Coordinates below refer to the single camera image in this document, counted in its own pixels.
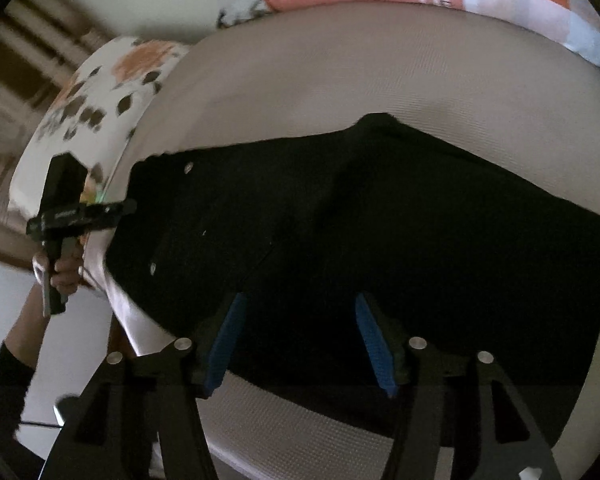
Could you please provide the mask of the person's left hand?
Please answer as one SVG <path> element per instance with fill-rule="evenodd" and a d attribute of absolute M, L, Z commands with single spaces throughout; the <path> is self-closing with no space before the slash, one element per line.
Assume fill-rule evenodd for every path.
<path fill-rule="evenodd" d="M 46 275 L 49 275 L 50 284 L 54 289 L 61 295 L 71 296 L 80 286 L 83 263 L 83 245 L 80 240 L 73 242 L 71 252 L 67 252 L 56 261 L 53 271 L 50 270 L 45 250 L 41 249 L 32 259 L 32 269 L 36 284 L 42 287 L 45 283 Z"/>

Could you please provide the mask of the left forearm black sleeve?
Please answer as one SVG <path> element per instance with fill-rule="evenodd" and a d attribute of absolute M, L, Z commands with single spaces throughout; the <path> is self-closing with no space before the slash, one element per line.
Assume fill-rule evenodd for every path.
<path fill-rule="evenodd" d="M 43 315 L 42 287 L 28 293 L 15 324 L 0 347 L 0 455 L 20 477 L 40 471 L 43 460 L 16 438 L 49 318 Z"/>

